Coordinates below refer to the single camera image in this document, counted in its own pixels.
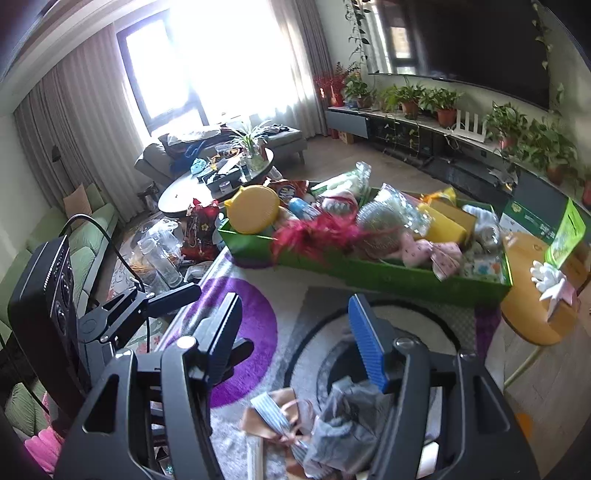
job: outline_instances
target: green box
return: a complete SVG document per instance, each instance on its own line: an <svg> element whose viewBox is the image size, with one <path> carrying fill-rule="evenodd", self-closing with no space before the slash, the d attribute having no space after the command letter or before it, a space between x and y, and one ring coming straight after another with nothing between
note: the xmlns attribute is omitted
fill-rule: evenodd
<svg viewBox="0 0 591 480"><path fill-rule="evenodd" d="M378 192L378 189L373 190L372 197ZM492 206L486 203L458 200L459 206L466 204L492 210ZM271 262L271 237L237 233L228 220L222 223L219 232L234 257ZM341 278L351 287L463 307L497 306L513 285L506 256L503 261L507 281L505 284L458 276L439 281L432 270L364 261L346 257L338 252L327 255L326 263L320 264L285 251L280 255L278 263L286 267L301 268Z"/></svg>

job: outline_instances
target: pink bow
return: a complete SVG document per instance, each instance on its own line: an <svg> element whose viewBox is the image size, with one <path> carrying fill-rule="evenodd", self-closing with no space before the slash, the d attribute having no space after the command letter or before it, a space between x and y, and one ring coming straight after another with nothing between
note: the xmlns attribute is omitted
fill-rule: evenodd
<svg viewBox="0 0 591 480"><path fill-rule="evenodd" d="M433 273L441 281L460 269L462 252L455 243L434 244L428 240L415 241L409 232L404 232L400 236L400 244L400 250L389 258L401 258L407 268L419 267L431 259Z"/></svg>

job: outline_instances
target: window frame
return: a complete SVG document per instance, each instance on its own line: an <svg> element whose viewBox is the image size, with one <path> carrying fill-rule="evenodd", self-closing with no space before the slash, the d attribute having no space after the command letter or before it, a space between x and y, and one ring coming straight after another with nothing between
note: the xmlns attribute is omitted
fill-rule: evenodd
<svg viewBox="0 0 591 480"><path fill-rule="evenodd" d="M129 48L127 46L127 37L129 37L132 33L144 28L145 26L157 21L162 21L164 23L164 28L166 30L168 41L170 42L173 48L176 48L173 32L170 27L170 10L158 12L154 15L151 15L147 18L144 18L143 20L134 23L133 25L130 25L127 28L124 28L120 32L117 32L117 42L119 43L119 50L121 51L121 57L123 58L125 71L127 72L129 84L131 85L131 90L133 91L135 101L138 105L139 112L142 115L142 119L144 120L146 128L148 129L148 132L151 135L152 132L157 128L163 127L167 123L184 115L185 113L190 112L191 110L196 110L199 113L199 117L201 118L203 125L207 126L209 125L209 120L207 119L207 115L205 114L205 110L203 109L203 104L201 103L199 94L196 92L196 90L193 88L193 85L191 85L190 83L189 97L187 98L187 102L184 105L178 108L167 110L166 112L163 112L157 115L156 117L151 117L148 113L148 109L146 107L141 89L139 88L137 77L135 75L134 66L131 61L131 55L129 54Z"/></svg>

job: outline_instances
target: coffee table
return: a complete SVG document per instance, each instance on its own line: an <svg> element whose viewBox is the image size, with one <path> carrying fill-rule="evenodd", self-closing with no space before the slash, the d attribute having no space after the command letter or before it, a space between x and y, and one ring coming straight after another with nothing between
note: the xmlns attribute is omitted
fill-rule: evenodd
<svg viewBox="0 0 591 480"><path fill-rule="evenodd" d="M218 191L212 193L205 183L199 181L197 176L188 171L185 175L172 182L160 196L158 209L167 217L182 218L187 215L187 207L193 202L193 199L197 199L202 205L209 205L212 200L223 202L232 198L241 186L262 183L273 168L274 160L273 152L268 148L265 150L269 159L265 167L251 174L249 179L242 175L239 180L241 184L231 192L222 193Z"/></svg>

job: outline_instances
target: plant pot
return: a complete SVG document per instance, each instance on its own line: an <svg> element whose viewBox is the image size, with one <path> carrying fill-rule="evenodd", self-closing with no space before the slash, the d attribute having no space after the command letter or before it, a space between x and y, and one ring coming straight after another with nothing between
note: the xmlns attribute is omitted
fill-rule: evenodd
<svg viewBox="0 0 591 480"><path fill-rule="evenodd" d="M370 96L357 98L357 108L370 108L372 105L372 99Z"/></svg>
<svg viewBox="0 0 591 480"><path fill-rule="evenodd" d="M546 169L548 180L556 186L560 186L564 180L564 165L549 166Z"/></svg>
<svg viewBox="0 0 591 480"><path fill-rule="evenodd" d="M332 91L332 96L330 97L330 103L332 106L345 106L345 100L343 96L340 94L340 91L335 92L335 88L330 88Z"/></svg>
<svg viewBox="0 0 591 480"><path fill-rule="evenodd" d="M517 139L515 137L503 137L501 138L501 150L505 150L507 148L514 147L517 144Z"/></svg>
<svg viewBox="0 0 591 480"><path fill-rule="evenodd" d="M406 118L416 120L418 117L418 104L416 102L402 102L402 111Z"/></svg>
<svg viewBox="0 0 591 480"><path fill-rule="evenodd" d="M455 108L449 108L446 110L437 110L437 121L439 121L440 127L450 128L456 123L457 110Z"/></svg>
<svg viewBox="0 0 591 480"><path fill-rule="evenodd" d="M591 208L591 180L585 181L585 188L583 190L583 197L581 198L583 205L586 208Z"/></svg>

